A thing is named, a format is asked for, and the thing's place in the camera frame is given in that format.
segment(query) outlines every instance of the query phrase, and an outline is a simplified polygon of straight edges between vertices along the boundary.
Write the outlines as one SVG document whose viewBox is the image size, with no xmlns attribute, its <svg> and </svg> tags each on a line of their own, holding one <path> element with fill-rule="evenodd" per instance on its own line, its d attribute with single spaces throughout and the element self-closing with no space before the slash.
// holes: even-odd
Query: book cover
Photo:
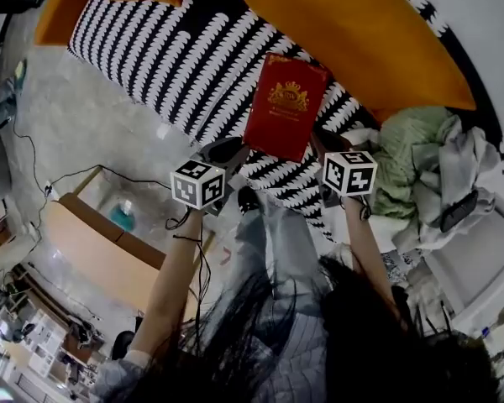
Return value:
<svg viewBox="0 0 504 403">
<path fill-rule="evenodd" d="M 267 53 L 243 141 L 251 149 L 300 162 L 327 85 L 327 70 Z"/>
</svg>

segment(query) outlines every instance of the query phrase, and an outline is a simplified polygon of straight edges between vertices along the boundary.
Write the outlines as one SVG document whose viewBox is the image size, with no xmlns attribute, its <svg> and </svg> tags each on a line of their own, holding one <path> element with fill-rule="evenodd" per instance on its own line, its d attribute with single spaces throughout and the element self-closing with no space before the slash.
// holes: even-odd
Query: green cloth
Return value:
<svg viewBox="0 0 504 403">
<path fill-rule="evenodd" d="M 379 132 L 381 150 L 373 155 L 378 164 L 371 207 L 375 215 L 411 219 L 417 213 L 412 196 L 417 180 L 413 146 L 444 144 L 454 121 L 454 115 L 444 107 L 413 107 L 383 123 Z"/>
</svg>

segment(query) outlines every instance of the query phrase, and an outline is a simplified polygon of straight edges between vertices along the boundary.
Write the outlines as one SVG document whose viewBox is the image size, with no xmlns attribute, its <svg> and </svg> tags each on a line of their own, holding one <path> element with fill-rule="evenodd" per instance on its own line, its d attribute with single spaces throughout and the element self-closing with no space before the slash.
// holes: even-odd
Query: concrete floor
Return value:
<svg viewBox="0 0 504 403">
<path fill-rule="evenodd" d="M 156 133 L 160 117 L 133 103 L 120 86 L 69 55 L 64 47 L 33 46 L 39 11 L 13 16 L 0 60 L 2 80 L 12 74 L 21 58 L 28 58 L 16 131 L 34 140 L 39 184 L 45 186 L 47 181 L 95 164 L 106 165 L 134 179 L 167 183 L 169 172 L 194 150 L 188 138 L 170 128 L 170 135 L 159 139 Z M 13 225 L 20 228 L 30 221 L 37 225 L 44 197 L 35 185 L 30 142 L 15 137 L 12 124 L 1 135 L 13 177 L 13 192 L 7 199 Z M 66 178 L 55 189 L 59 195 L 72 191 L 86 176 Z M 104 196 L 106 205 L 124 198 L 132 200 L 139 223 L 134 234 L 164 251 L 167 234 L 164 222 L 182 214 L 180 206 L 169 199 L 167 190 L 151 184 L 124 183 L 117 176 L 105 174 L 88 187 L 83 199 L 97 206 Z M 211 225 L 224 235 L 238 216 L 211 220 Z M 91 321 L 109 343 L 119 332 L 134 329 L 137 312 L 106 297 L 75 272 L 47 241 L 45 221 L 41 231 L 42 242 L 25 260 L 45 276 L 32 270 L 35 279 L 64 306 Z M 105 346 L 105 352 L 108 350 L 109 346 Z"/>
</svg>

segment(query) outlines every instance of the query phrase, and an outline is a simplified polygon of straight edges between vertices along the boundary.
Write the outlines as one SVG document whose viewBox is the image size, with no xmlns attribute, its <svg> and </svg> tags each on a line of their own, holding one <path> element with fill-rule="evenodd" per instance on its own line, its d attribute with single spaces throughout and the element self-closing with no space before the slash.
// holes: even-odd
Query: black cable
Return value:
<svg viewBox="0 0 504 403">
<path fill-rule="evenodd" d="M 6 291 L 6 278 L 8 276 L 13 276 L 13 271 L 10 270 L 9 272 L 6 273 L 5 269 L 0 269 L 0 273 L 2 273 L 2 288 L 0 290 L 7 292 Z"/>
<path fill-rule="evenodd" d="M 428 325 L 431 327 L 431 329 L 433 330 L 433 332 L 434 332 L 435 334 L 438 334 L 438 330 L 437 330 L 437 328 L 433 325 L 433 323 L 431 322 L 431 320 L 430 320 L 428 317 L 426 317 L 426 322 L 427 322 L 427 323 L 428 323 Z"/>
<path fill-rule="evenodd" d="M 39 270 L 36 269 L 36 267 L 34 266 L 33 263 L 28 262 L 28 265 L 32 269 L 34 269 L 38 273 L 38 275 L 41 276 L 41 278 L 43 278 L 43 280 L 45 280 L 48 284 L 51 284 L 52 286 L 54 286 L 59 292 L 64 294 L 69 300 L 73 301 L 74 303 L 76 303 L 79 306 L 82 306 L 84 309 L 86 309 L 90 313 L 90 315 L 92 315 L 92 317 L 96 318 L 98 321 L 101 321 L 101 317 L 99 315 L 96 315 L 95 313 L 93 313 L 88 306 L 86 306 L 83 303 L 80 303 L 77 299 L 71 297 L 69 294 L 67 294 L 65 291 L 63 291 L 58 285 L 56 285 L 54 282 L 49 280 L 45 275 L 43 275 Z"/>
<path fill-rule="evenodd" d="M 422 322 L 422 311 L 420 309 L 420 304 L 417 304 L 417 309 L 416 313 L 414 314 L 414 320 L 415 328 L 417 329 L 417 332 L 420 334 L 420 337 L 423 338 L 424 333 L 423 333 L 423 322 Z"/>
<path fill-rule="evenodd" d="M 7 229 L 7 228 L 8 228 L 8 226 L 7 226 L 7 225 L 4 225 L 4 226 L 2 227 L 2 230 L 0 230 L 0 234 L 2 234 L 2 233 L 3 233 L 3 232 Z"/>
<path fill-rule="evenodd" d="M 444 307 L 444 301 L 440 301 L 440 308 L 443 311 L 444 322 L 446 322 L 446 329 L 448 330 L 448 334 L 452 335 L 452 327 L 450 326 L 450 320 L 448 318 L 448 314 L 446 313 L 446 308 Z"/>
<path fill-rule="evenodd" d="M 54 184 L 60 182 L 62 179 L 66 178 L 66 177 L 80 175 L 81 173 L 85 173 L 87 171 L 96 169 L 97 167 L 101 167 L 104 170 L 107 170 L 107 171 L 109 171 L 111 173 L 114 173 L 115 175 L 117 175 L 117 176 L 119 176 L 121 178 L 124 178 L 126 181 L 129 181 L 129 182 L 132 182 L 132 183 L 156 184 L 158 186 L 162 186 L 166 190 L 171 190 L 171 188 L 168 185 L 163 184 L 162 182 L 155 181 L 155 180 L 138 180 L 138 179 L 129 178 L 128 176 L 123 175 L 122 173 L 119 173 L 116 170 L 110 169 L 106 165 L 93 165 L 93 166 L 91 166 L 91 167 L 89 167 L 87 169 L 84 169 L 84 170 L 79 170 L 79 171 L 76 171 L 76 172 L 73 172 L 73 173 L 67 173 L 65 175 L 60 176 L 58 179 L 52 181 L 49 186 L 46 186 L 45 189 L 43 189 L 43 188 L 41 188 L 41 185 L 39 184 L 39 181 L 37 179 L 37 175 L 36 175 L 36 172 L 35 172 L 36 157 L 37 157 L 37 155 L 36 155 L 36 152 L 35 152 L 34 141 L 32 140 L 32 137 L 29 136 L 29 135 L 27 135 L 27 134 L 26 135 L 20 135 L 20 134 L 17 133 L 16 126 L 15 126 L 16 122 L 17 122 L 17 118 L 15 117 L 15 119 L 13 120 L 13 134 L 15 134 L 15 136 L 17 136 L 19 139 L 28 139 L 29 142 L 30 142 L 30 144 L 32 145 L 32 151 L 34 153 L 33 173 L 34 173 L 35 185 L 38 187 L 39 191 L 41 191 L 41 194 L 43 194 L 43 196 L 45 197 L 45 202 L 43 203 L 43 206 L 41 206 L 39 208 L 39 210 L 37 211 L 38 223 L 37 223 L 36 226 L 34 226 L 35 231 L 38 234 L 38 240 L 36 241 L 34 247 L 29 251 L 29 253 L 31 253 L 32 251 L 34 251 L 35 248 L 37 248 L 37 246 L 39 245 L 39 243 L 41 242 L 41 240 L 43 238 L 43 236 L 41 235 L 41 231 L 39 230 L 40 227 L 41 227 L 41 224 L 43 222 L 43 220 L 41 218 L 41 213 L 45 209 L 45 207 L 47 206 L 47 203 L 49 202 L 49 195 L 52 192 Z M 191 211 L 192 211 L 192 209 L 190 207 L 187 207 L 185 215 L 180 220 L 177 220 L 175 218 L 169 218 L 169 219 L 167 219 L 166 220 L 166 224 L 165 224 L 166 230 L 176 230 L 180 226 L 182 226 L 186 222 L 186 220 L 189 218 L 189 216 L 191 214 Z M 199 241 L 198 240 L 193 240 L 193 239 L 190 239 L 190 240 L 192 240 L 193 242 L 196 242 L 197 245 L 198 245 L 198 248 L 200 249 L 200 273 L 198 274 L 198 283 L 199 283 L 199 289 L 198 289 L 199 294 L 198 294 L 198 296 L 196 295 L 196 293 L 191 288 L 189 288 L 189 291 L 194 295 L 194 297 L 197 299 L 197 302 L 198 302 L 197 314 L 196 314 L 196 323 L 197 323 L 197 327 L 199 327 L 198 324 L 199 324 L 199 317 L 200 317 L 200 305 L 202 304 L 203 298 L 207 294 L 207 290 L 208 290 L 209 284 L 211 282 L 211 267 L 209 266 L 209 263 L 207 262 L 207 259 L 205 258 L 205 254 L 203 253 L 203 250 L 202 250 L 202 245 L 203 245 L 202 234 L 200 234 L 200 240 Z M 202 285 L 202 268 L 203 268 L 203 262 L 204 261 L 205 261 L 206 266 L 207 266 L 207 279 L 206 279 L 205 285 Z M 50 280 L 48 280 L 43 274 L 41 274 L 41 272 L 39 270 L 37 270 L 35 268 L 35 266 L 33 266 L 31 263 L 29 263 L 29 264 L 49 284 L 51 284 L 57 290 L 59 290 L 60 292 L 62 292 L 63 294 L 65 294 L 70 300 L 74 301 L 79 306 L 84 307 L 88 312 L 90 312 L 90 314 L 93 317 L 97 318 L 98 320 L 101 319 L 99 316 L 95 315 L 87 306 L 83 305 L 78 300 L 70 297 L 61 288 L 59 288 L 58 286 L 56 286 L 55 284 L 53 284 Z"/>
<path fill-rule="evenodd" d="M 117 172 L 116 170 L 110 169 L 110 167 L 107 167 L 106 165 L 93 165 L 92 167 L 89 167 L 89 168 L 87 168 L 85 170 L 79 170 L 79 171 L 76 171 L 74 173 L 68 173 L 66 175 L 60 176 L 55 181 L 52 181 L 50 183 L 50 186 L 53 186 L 55 183 L 60 182 L 62 179 L 66 178 L 66 177 L 80 175 L 81 173 L 85 173 L 85 172 L 93 170 L 93 169 L 95 169 L 97 167 L 102 167 L 104 170 L 108 170 L 109 172 L 114 173 L 115 175 L 117 175 L 117 176 L 119 176 L 121 178 L 124 178 L 126 181 L 133 182 L 135 184 L 139 184 L 139 183 L 140 184 L 156 184 L 158 186 L 162 186 L 166 190 L 171 190 L 171 188 L 168 185 L 163 184 L 162 182 L 158 182 L 158 181 L 155 181 L 155 180 L 143 180 L 143 179 L 129 178 L 128 176 L 122 175 L 121 173 Z"/>
<path fill-rule="evenodd" d="M 203 221 L 202 221 L 202 226 L 200 229 L 200 238 L 199 239 L 194 239 L 194 238 L 189 238 L 187 236 L 181 236 L 179 234 L 174 234 L 173 238 L 182 238 L 185 240 L 190 240 L 191 242 L 194 242 L 197 244 L 197 247 L 200 249 L 200 269 L 198 271 L 198 295 L 195 296 L 197 299 L 197 309 L 196 309 L 196 315 L 194 319 L 194 326 L 196 328 L 196 346 L 197 346 L 197 353 L 200 353 L 200 314 L 201 314 L 201 306 L 203 303 L 203 299 L 207 295 L 207 291 L 209 289 L 209 285 L 211 284 L 211 266 L 209 266 L 209 263 L 207 261 L 207 258 L 203 252 Z M 202 272 L 203 272 L 203 267 L 205 267 L 207 270 L 207 278 L 205 282 L 202 283 Z"/>
<path fill-rule="evenodd" d="M 45 195 L 45 192 L 43 191 L 43 188 L 41 188 L 41 185 L 39 184 L 39 181 L 37 180 L 37 176 L 35 175 L 35 145 L 34 141 L 32 140 L 32 137 L 29 136 L 28 134 L 20 135 L 17 133 L 17 130 L 15 129 L 15 124 L 17 123 L 17 116 L 13 117 L 13 134 L 17 136 L 19 139 L 28 139 L 30 143 L 32 144 L 32 150 L 34 152 L 34 165 L 33 165 L 33 171 L 34 171 L 34 179 L 35 179 L 35 185 L 39 188 L 41 191 L 41 194 Z"/>
<path fill-rule="evenodd" d="M 187 206 L 185 215 L 183 215 L 182 219 L 168 218 L 165 223 L 165 229 L 168 231 L 177 230 L 180 226 L 182 226 L 186 220 L 191 216 L 192 208 Z"/>
</svg>

